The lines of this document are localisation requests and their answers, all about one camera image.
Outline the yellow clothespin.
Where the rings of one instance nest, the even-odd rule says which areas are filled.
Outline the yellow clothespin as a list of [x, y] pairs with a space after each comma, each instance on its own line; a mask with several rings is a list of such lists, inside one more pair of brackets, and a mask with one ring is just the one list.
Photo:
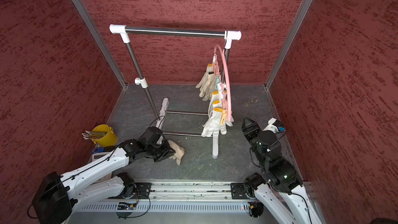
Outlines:
[[226, 124], [227, 119], [228, 119], [228, 111], [223, 110], [221, 114], [220, 125]]

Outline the pink clip hanger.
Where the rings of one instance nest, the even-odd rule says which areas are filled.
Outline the pink clip hanger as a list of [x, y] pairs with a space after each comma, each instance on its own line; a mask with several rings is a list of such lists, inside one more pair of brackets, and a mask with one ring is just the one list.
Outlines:
[[[217, 52], [221, 55], [222, 68], [224, 72], [224, 79], [222, 79], [222, 74], [220, 72], [220, 65], [218, 64], [218, 56]], [[223, 99], [228, 100], [230, 114], [232, 115], [232, 97], [231, 97], [231, 89], [230, 89], [230, 79], [229, 79], [229, 71], [227, 66], [227, 59], [224, 54], [224, 51], [221, 50], [219, 45], [214, 47], [214, 56], [212, 59], [212, 68], [213, 72], [216, 75], [216, 89], [223, 93]]]

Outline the black cuff white glove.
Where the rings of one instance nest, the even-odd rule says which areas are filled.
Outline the black cuff white glove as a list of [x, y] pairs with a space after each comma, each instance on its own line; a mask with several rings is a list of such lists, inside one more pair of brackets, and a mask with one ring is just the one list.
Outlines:
[[216, 75], [214, 72], [209, 73], [208, 81], [203, 87], [202, 91], [200, 91], [199, 97], [202, 98], [203, 101], [209, 100], [212, 93], [215, 91], [216, 86]]

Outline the yellow cuff white glove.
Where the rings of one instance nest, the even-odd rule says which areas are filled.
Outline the yellow cuff white glove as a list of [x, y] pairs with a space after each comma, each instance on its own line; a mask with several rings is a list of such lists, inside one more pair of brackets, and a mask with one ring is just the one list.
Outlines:
[[196, 85], [197, 89], [200, 89], [200, 91], [202, 91], [203, 87], [205, 86], [206, 82], [208, 81], [208, 76], [209, 73], [213, 72], [213, 68], [212, 68], [212, 64], [208, 64], [206, 67], [206, 72], [203, 75], [201, 81]]

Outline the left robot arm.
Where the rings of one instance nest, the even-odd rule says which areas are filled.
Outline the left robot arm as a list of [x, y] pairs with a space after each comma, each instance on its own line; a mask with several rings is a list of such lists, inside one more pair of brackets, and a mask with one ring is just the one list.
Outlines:
[[134, 193], [134, 179], [121, 173], [105, 182], [98, 180], [140, 158], [160, 162], [178, 153], [161, 129], [148, 127], [139, 139], [126, 140], [107, 155], [59, 175], [47, 174], [33, 200], [32, 208], [41, 224], [62, 224], [78, 209], [97, 201]]

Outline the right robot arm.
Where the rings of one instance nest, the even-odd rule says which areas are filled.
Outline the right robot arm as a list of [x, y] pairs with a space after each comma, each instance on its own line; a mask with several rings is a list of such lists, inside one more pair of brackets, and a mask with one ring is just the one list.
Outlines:
[[246, 117], [241, 130], [261, 170], [244, 180], [247, 197], [265, 207], [280, 224], [320, 224], [302, 178], [282, 155], [280, 140], [287, 133], [283, 123], [271, 118], [262, 129]]

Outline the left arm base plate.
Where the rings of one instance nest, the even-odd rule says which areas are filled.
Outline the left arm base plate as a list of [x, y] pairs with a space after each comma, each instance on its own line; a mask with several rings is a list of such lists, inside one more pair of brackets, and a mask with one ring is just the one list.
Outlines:
[[125, 186], [121, 193], [124, 199], [147, 199], [151, 192], [152, 183], [135, 183]]

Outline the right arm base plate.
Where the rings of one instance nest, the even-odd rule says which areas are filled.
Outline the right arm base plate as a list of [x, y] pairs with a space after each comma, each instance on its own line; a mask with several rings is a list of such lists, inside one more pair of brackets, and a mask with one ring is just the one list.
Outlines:
[[248, 183], [231, 183], [231, 196], [233, 200], [255, 199], [257, 187], [252, 187]]

